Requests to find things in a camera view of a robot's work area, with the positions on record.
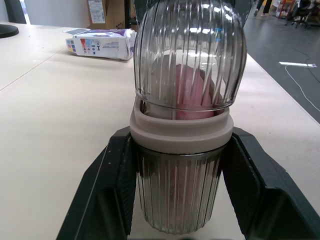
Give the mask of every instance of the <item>ribbed glass jar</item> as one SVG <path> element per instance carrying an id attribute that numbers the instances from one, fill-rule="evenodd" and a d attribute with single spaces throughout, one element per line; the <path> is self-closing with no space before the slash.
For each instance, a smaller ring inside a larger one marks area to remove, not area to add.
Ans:
<path id="1" fill-rule="evenodd" d="M 235 101 L 247 56 L 240 16 L 220 0 L 160 0 L 145 13 L 134 51 L 136 94 L 194 111 Z"/>
<path id="2" fill-rule="evenodd" d="M 141 209 L 153 228 L 186 234 L 207 223 L 221 174 L 222 149 L 177 155 L 138 147 Z"/>

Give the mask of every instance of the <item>white table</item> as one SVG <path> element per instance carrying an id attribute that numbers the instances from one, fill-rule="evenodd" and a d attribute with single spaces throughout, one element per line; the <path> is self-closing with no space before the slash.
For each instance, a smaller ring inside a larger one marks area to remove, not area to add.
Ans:
<path id="1" fill-rule="evenodd" d="M 15 25 L 20 34 L 0 39 L 0 239 L 54 240 L 85 170 L 129 125 L 133 60 L 74 56 L 67 28 Z M 320 126 L 250 56 L 230 113 L 320 214 Z M 181 237 L 152 229 L 136 197 L 129 238 Z M 244 238 L 223 179 L 211 220 L 190 237 Z"/>

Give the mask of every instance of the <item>person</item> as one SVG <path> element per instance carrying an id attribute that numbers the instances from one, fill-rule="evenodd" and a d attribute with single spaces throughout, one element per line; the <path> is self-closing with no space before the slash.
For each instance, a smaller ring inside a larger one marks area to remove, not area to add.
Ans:
<path id="1" fill-rule="evenodd" d="M 263 2 L 264 0 L 259 0 L 258 5 L 256 6 L 256 10 L 254 11 L 254 16 L 257 16 Z M 266 0 L 266 4 L 264 6 L 263 13 L 261 14 L 261 16 L 269 15 L 269 9 L 270 9 L 271 3 L 272 3 L 272 0 Z"/>

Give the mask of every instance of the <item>gray floor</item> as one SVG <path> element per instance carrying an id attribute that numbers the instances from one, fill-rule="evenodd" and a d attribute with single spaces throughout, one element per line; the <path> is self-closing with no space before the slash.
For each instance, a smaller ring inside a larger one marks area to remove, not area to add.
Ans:
<path id="1" fill-rule="evenodd" d="M 254 10 L 255 6 L 244 26 L 248 53 L 320 123 L 320 112 L 304 98 L 285 67 L 279 64 L 279 62 L 307 62 L 318 66 L 310 70 L 288 66 L 287 70 L 300 84 L 306 97 L 320 109 L 320 27 L 305 29 L 303 26 L 298 28 L 292 25 L 285 26 L 284 19 L 260 16 L 263 6 L 257 17 L 253 15 Z"/>

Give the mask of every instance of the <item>office chair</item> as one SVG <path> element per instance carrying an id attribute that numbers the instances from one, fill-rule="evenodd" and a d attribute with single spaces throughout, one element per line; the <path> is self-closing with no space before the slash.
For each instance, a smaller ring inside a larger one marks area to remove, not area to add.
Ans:
<path id="1" fill-rule="evenodd" d="M 313 4 L 314 6 L 310 7 L 311 4 L 310 0 L 300 0 L 300 2 L 296 2 L 291 12 L 289 12 L 286 17 L 285 25 L 288 25 L 288 23 L 291 23 L 292 25 L 296 24 L 295 28 L 297 28 L 298 25 L 301 24 L 304 25 L 305 28 L 309 29 L 310 24 L 307 22 L 307 17 L 311 15 L 317 7 L 316 4 Z"/>

